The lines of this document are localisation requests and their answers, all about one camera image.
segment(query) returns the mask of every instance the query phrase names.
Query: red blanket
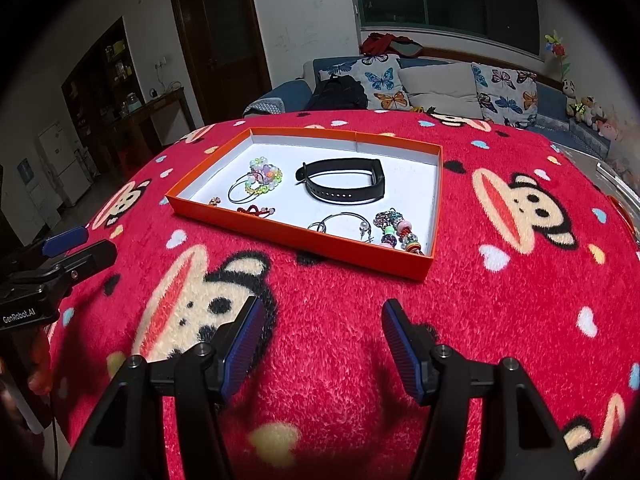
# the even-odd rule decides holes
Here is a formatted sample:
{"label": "red blanket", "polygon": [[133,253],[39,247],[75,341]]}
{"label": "red blanket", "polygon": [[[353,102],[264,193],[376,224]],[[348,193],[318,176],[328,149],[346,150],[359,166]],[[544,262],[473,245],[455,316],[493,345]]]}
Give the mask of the red blanket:
{"label": "red blanket", "polygon": [[[441,144],[442,208],[425,281],[173,215],[165,192],[251,126],[343,128]],[[398,298],[413,322],[427,323],[467,358],[519,359],[583,470],[608,445],[640,381],[640,255],[606,197],[537,134],[408,112],[302,112],[216,124],[149,162],[89,230],[89,243],[110,238],[118,259],[74,289],[52,333],[56,415],[72,443],[124,356],[161,359],[207,340],[250,294],[267,304],[270,330],[220,415],[239,479],[406,477],[428,408],[402,389],[380,321],[387,298]],[[170,469],[180,478],[171,410],[165,419]],[[475,471],[478,438],[474,402],[463,479]]]}

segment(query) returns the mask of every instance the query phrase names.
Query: throw pillow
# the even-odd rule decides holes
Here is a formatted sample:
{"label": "throw pillow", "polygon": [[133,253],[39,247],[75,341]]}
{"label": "throw pillow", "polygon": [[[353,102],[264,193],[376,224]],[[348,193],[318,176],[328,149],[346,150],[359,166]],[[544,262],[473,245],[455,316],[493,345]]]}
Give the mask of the throw pillow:
{"label": "throw pillow", "polygon": [[482,115],[488,121],[525,128],[536,122],[536,74],[472,63]]}
{"label": "throw pillow", "polygon": [[412,66],[399,71],[411,106],[437,114],[482,119],[476,81],[469,63]]}
{"label": "throw pillow", "polygon": [[410,110],[409,98],[398,77],[398,59],[395,54],[361,57],[320,70],[320,81],[333,74],[348,74],[362,83],[369,110]]}

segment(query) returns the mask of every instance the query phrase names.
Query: window sill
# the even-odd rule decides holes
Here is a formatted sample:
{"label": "window sill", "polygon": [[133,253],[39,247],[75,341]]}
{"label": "window sill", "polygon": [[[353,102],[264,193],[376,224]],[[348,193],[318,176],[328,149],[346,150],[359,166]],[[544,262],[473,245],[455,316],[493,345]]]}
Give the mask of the window sill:
{"label": "window sill", "polygon": [[519,49],[517,47],[507,45],[504,43],[498,43],[497,41],[489,40],[488,38],[482,38],[481,36],[473,36],[471,34],[464,34],[463,32],[453,32],[451,30],[441,30],[437,28],[426,28],[426,27],[399,27],[397,25],[379,25],[372,26],[367,25],[367,27],[360,27],[360,30],[363,32],[378,32],[380,30],[388,30],[389,32],[417,32],[419,34],[430,34],[432,36],[443,36],[446,38],[457,38],[459,40],[467,40],[467,41],[475,41],[476,43],[484,43],[487,45],[495,46],[497,48],[502,48],[504,50],[509,50],[516,54],[520,54],[521,56],[530,57],[533,60],[544,62],[544,59],[541,56],[537,56],[536,54],[532,54],[527,52],[526,50]]}

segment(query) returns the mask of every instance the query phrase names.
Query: pink plush toy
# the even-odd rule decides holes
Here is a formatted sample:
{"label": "pink plush toy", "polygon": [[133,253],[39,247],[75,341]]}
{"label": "pink plush toy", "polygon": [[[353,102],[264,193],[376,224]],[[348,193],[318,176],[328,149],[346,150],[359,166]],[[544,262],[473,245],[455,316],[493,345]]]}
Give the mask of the pink plush toy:
{"label": "pink plush toy", "polygon": [[598,125],[598,135],[609,140],[617,140],[620,138],[620,134],[616,130],[616,127],[610,123],[603,123],[602,121],[596,121]]}

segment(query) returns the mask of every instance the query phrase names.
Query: red flower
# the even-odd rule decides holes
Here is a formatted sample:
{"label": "red flower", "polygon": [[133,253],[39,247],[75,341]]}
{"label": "red flower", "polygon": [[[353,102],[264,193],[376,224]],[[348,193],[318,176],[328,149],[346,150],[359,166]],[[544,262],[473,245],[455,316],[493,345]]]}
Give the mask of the red flower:
{"label": "red flower", "polygon": [[553,47],[551,47],[551,52],[553,52],[558,57],[562,57],[565,55],[564,46],[561,43],[556,43]]}

